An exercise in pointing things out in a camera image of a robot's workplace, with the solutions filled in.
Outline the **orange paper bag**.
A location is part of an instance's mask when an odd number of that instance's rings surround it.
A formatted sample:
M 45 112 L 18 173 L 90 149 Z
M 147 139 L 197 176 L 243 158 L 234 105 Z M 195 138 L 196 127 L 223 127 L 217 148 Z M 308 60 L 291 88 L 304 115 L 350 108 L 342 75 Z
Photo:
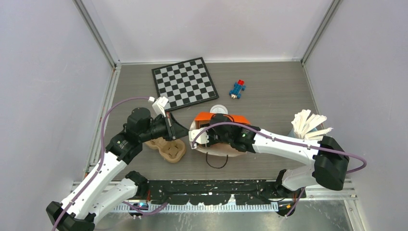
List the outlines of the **orange paper bag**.
M 241 115 L 228 115 L 228 114 L 215 114 L 211 112 L 201 112 L 194 119 L 190 127 L 190 130 L 206 128 L 210 125 L 214 125 L 217 123 L 224 123 L 224 122 L 234 122 L 234 123 L 239 123 L 239 124 L 243 124 L 246 126 L 250 126 L 250 122 L 244 116 L 241 116 Z M 234 150 L 228 144 L 222 144 L 222 143 L 216 144 L 211 147 L 206 147 L 206 145 L 198 145 L 196 150 L 205 154 L 205 160 L 207 164 L 209 164 L 208 157 L 210 155 L 225 157 L 226 158 L 225 162 L 227 163 L 229 157 L 236 157 L 236 156 L 247 153 L 247 152 L 239 152 L 237 150 Z

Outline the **white plastic cup lid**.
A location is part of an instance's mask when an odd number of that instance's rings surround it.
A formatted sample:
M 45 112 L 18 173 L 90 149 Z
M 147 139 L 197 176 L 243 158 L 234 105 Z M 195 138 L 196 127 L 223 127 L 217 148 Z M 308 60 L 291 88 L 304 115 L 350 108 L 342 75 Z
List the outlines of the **white plastic cup lid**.
M 227 108 L 221 104 L 212 106 L 210 112 L 215 114 L 228 114 Z

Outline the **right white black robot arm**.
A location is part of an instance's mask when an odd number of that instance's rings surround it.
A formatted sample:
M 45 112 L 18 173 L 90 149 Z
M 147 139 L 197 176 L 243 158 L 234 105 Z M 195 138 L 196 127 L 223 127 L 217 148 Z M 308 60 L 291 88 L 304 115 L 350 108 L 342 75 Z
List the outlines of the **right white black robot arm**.
M 238 152 L 273 154 L 302 163 L 302 167 L 279 172 L 274 189 L 280 197 L 288 197 L 292 192 L 312 185 L 334 191 L 341 191 L 344 187 L 349 157 L 331 137 L 324 136 L 321 141 L 291 138 L 238 123 L 223 114 L 211 117 L 206 134 L 206 146 L 222 143 Z

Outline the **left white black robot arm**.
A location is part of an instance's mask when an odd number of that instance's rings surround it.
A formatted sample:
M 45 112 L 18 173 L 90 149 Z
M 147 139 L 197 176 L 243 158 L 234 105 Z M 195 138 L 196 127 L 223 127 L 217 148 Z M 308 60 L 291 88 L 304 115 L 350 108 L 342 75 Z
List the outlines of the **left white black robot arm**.
M 147 195 L 148 181 L 136 171 L 106 194 L 103 190 L 143 148 L 143 143 L 163 138 L 174 141 L 187 136 L 189 130 L 172 115 L 164 113 L 151 117 L 149 109 L 135 108 L 123 130 L 113 136 L 108 145 L 102 147 L 102 155 L 95 168 L 79 186 L 60 203 L 52 201 L 46 212 L 53 230 L 92 231 L 95 225 L 111 209 L 129 198 L 142 199 Z

